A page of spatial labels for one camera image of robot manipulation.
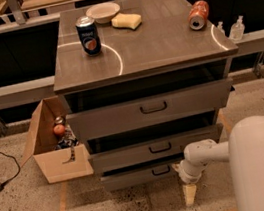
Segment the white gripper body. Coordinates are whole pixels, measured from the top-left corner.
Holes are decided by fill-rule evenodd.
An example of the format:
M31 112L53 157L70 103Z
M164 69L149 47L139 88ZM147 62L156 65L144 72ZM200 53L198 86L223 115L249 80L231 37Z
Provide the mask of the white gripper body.
M202 176L202 167L194 166L191 162L180 161L177 166L177 173L179 174L180 179L186 184L195 184L197 181L201 179Z

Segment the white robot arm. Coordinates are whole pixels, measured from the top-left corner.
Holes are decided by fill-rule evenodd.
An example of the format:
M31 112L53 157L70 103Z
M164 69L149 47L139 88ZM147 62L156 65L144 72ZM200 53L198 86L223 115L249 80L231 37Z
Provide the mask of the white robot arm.
M185 200L192 204L191 189L212 162L230 164L238 211L264 211L264 116L239 121L226 142L193 142L184 149L184 158L173 169L183 183Z

